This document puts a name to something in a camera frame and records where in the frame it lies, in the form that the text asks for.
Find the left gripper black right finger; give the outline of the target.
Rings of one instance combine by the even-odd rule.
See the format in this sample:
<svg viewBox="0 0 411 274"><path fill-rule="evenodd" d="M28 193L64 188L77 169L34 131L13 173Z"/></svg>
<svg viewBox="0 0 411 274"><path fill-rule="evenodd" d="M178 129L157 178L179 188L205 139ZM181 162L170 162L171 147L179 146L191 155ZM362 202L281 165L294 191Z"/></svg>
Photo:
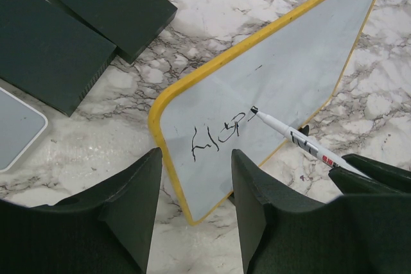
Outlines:
<svg viewBox="0 0 411 274"><path fill-rule="evenodd" d="M231 157L245 273L409 273L410 194L311 199Z"/></svg>

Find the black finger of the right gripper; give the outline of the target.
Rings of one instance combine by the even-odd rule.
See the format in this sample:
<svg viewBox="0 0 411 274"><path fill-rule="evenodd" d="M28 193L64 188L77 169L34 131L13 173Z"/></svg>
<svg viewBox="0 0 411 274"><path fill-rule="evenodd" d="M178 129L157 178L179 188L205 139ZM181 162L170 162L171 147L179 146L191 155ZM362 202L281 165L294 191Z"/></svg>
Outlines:
<svg viewBox="0 0 411 274"><path fill-rule="evenodd" d="M330 169L330 179L343 194L410 194L410 171L357 154L342 158L368 176L342 167Z"/></svg>

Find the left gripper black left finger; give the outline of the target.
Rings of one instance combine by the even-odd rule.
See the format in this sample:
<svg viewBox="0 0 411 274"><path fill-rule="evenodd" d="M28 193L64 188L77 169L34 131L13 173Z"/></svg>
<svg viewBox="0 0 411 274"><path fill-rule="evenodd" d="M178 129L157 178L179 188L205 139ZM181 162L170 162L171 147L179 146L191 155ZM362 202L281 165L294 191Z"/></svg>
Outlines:
<svg viewBox="0 0 411 274"><path fill-rule="evenodd" d="M162 152L55 205L1 201L2 273L146 273Z"/></svg>

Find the black marker pen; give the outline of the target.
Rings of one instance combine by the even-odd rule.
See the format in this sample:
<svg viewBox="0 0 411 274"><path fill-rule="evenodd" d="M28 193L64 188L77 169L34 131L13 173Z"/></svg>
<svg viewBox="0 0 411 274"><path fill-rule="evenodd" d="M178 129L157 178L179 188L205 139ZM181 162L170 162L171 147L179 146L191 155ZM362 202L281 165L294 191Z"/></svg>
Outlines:
<svg viewBox="0 0 411 274"><path fill-rule="evenodd" d="M294 143L304 151L308 152L318 160L322 161L331 168L342 167L348 171L351 171L357 175L369 178L365 173L357 170L357 168L348 164L342 157L339 157L332 151L321 146L319 143L311 140L308 136L300 131L282 123L278 119L264 114L259 109L253 106L250 111L257 117L259 117L265 124L280 133L285 139Z"/></svg>

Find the yellow framed whiteboard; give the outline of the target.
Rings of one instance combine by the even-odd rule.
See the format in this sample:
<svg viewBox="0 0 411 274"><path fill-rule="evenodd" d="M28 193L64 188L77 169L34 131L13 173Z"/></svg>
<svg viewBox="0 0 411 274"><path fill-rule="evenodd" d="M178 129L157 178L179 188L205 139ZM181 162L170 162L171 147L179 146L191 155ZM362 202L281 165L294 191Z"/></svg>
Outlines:
<svg viewBox="0 0 411 274"><path fill-rule="evenodd" d="M148 127L182 212L204 220L232 192L231 151L263 164L332 97L376 0L308 0L166 88Z"/></svg>

